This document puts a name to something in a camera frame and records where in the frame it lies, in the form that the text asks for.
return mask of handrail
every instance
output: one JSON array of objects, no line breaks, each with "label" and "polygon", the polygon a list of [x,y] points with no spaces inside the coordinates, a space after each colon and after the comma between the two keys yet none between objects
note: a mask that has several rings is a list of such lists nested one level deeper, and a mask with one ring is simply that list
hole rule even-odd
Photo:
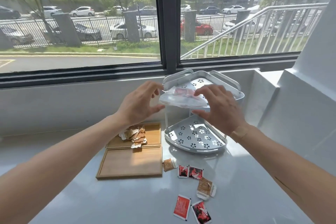
[{"label": "handrail", "polygon": [[268,12],[268,11],[277,11],[277,10],[292,10],[292,9],[309,9],[309,8],[320,8],[320,7],[325,7],[327,6],[328,3],[315,3],[315,4],[300,4],[300,5],[275,5],[275,6],[267,6],[264,9],[260,10],[259,12],[255,13],[254,15],[252,15],[250,18],[245,19],[239,23],[237,23],[236,25],[232,26],[231,28],[229,28],[228,30],[223,31],[222,33],[216,35],[215,37],[209,39],[208,41],[204,42],[203,44],[200,44],[199,46],[195,47],[194,49],[192,49],[191,51],[183,54],[181,56],[181,59],[185,59],[186,57],[189,57],[190,55],[192,55],[193,53],[195,53],[196,51],[206,47],[207,45],[215,42],[216,40],[220,39],[221,37],[223,37],[224,35],[227,35],[229,33],[231,33],[232,31],[234,31],[235,29],[246,25],[247,23],[251,22],[252,20],[254,20],[256,17]]}]

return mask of forearm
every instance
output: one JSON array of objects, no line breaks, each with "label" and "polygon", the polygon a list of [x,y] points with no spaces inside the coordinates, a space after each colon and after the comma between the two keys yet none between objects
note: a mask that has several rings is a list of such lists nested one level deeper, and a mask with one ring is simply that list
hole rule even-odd
[{"label": "forearm", "polygon": [[0,223],[28,223],[127,125],[109,116],[0,177]]},{"label": "forearm", "polygon": [[336,178],[248,125],[239,143],[314,221],[335,223]]}]

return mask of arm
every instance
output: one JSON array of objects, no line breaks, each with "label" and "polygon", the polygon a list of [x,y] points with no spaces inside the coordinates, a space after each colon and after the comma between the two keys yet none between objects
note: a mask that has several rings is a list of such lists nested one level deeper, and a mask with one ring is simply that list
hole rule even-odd
[{"label": "arm", "polygon": [[164,108],[149,106],[163,89],[145,82],[127,95],[119,110],[99,123],[51,146],[0,177],[0,223],[28,223],[125,128]]},{"label": "arm", "polygon": [[223,86],[204,86],[196,90],[199,94],[208,100],[210,112],[193,113],[240,143],[313,222],[336,222],[335,176],[247,124],[232,93]]}]

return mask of red car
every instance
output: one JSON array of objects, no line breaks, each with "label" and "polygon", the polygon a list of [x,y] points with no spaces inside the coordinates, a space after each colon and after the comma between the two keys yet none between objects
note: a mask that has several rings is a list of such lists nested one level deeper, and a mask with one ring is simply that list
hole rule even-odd
[{"label": "red car", "polygon": [[[184,32],[184,21],[181,21],[181,36]],[[212,35],[213,28],[208,24],[202,24],[196,21],[196,35]]]}]

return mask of person's left hand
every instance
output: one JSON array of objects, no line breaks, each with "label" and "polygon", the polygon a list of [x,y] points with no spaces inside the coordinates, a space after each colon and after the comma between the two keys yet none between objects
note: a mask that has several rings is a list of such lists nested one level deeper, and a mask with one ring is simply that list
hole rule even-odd
[{"label": "person's left hand", "polygon": [[145,82],[124,98],[116,112],[117,116],[124,119],[127,126],[132,126],[159,112],[165,108],[164,105],[149,106],[149,101],[154,98],[154,94],[159,95],[159,90],[163,90],[162,84]]}]

